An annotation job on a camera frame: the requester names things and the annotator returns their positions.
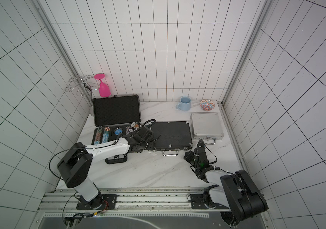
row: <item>light blue mug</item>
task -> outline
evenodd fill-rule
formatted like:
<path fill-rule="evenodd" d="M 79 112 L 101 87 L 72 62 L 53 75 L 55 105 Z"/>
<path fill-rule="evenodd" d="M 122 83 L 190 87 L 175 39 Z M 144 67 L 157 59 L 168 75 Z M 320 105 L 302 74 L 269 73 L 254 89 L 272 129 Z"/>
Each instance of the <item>light blue mug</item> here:
<path fill-rule="evenodd" d="M 188 96 L 182 96 L 176 105 L 177 110 L 188 111 L 191 108 L 191 99 Z"/>

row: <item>blue poker chip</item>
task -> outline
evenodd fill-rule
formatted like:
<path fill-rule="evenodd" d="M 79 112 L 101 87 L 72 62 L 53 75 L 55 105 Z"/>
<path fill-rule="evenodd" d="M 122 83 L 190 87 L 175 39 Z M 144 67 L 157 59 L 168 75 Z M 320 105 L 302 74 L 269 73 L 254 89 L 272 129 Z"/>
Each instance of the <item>blue poker chip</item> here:
<path fill-rule="evenodd" d="M 120 127 L 116 128 L 114 131 L 115 135 L 119 135 L 120 133 L 122 133 L 122 129 Z"/>

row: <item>black foam lining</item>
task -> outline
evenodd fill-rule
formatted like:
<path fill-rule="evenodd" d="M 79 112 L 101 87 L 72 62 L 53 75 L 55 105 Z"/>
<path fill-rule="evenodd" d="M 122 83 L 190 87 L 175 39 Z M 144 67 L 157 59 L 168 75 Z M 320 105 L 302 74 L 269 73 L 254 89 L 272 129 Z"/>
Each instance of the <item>black foam lining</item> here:
<path fill-rule="evenodd" d="M 95 98 L 94 121 L 96 126 L 109 126 L 140 122 L 139 96 Z"/>

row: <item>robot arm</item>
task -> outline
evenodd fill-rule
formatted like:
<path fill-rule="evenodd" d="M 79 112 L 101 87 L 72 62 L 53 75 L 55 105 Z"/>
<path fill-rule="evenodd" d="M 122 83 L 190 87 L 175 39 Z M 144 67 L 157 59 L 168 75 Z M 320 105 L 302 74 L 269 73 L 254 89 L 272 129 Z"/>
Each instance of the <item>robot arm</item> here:
<path fill-rule="evenodd" d="M 198 179 L 214 184 L 204 189 L 199 206 L 205 205 L 208 209 L 218 205 L 229 207 L 237 223 L 268 209 L 264 197 L 245 170 L 228 174 L 209 163 L 203 140 L 193 152 L 186 152 L 184 159 L 192 165 Z"/>
<path fill-rule="evenodd" d="M 66 186 L 77 190 L 82 200 L 88 202 L 92 209 L 96 208 L 101 194 L 88 177 L 90 166 L 115 155 L 142 151 L 152 134 L 149 126 L 143 125 L 131 134 L 119 135 L 115 141 L 87 146 L 76 143 L 57 164 L 57 169 Z"/>

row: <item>black mounting plate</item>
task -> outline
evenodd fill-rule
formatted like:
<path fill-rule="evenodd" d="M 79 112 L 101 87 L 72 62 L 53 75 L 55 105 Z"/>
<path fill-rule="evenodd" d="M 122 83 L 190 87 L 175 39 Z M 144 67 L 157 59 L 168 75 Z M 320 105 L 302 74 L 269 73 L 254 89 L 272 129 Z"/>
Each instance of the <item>black mounting plate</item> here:
<path fill-rule="evenodd" d="M 204 202 L 204 197 L 202 194 L 190 194 L 190 202 L 192 209 L 229 209 L 228 207 L 221 204 L 212 204 L 212 206 L 207 207 Z"/>
<path fill-rule="evenodd" d="M 108 210 L 113 210 L 115 209 L 116 206 L 116 199 L 117 195 L 115 194 L 102 194 L 103 200 L 108 202 Z M 102 205 L 95 209 L 95 210 L 103 210 L 106 207 L 106 203 L 103 202 Z M 78 210 L 91 210 L 90 207 L 87 205 L 87 202 L 84 200 L 84 198 L 80 198 L 80 201 L 78 201 L 78 204 L 76 206 Z"/>

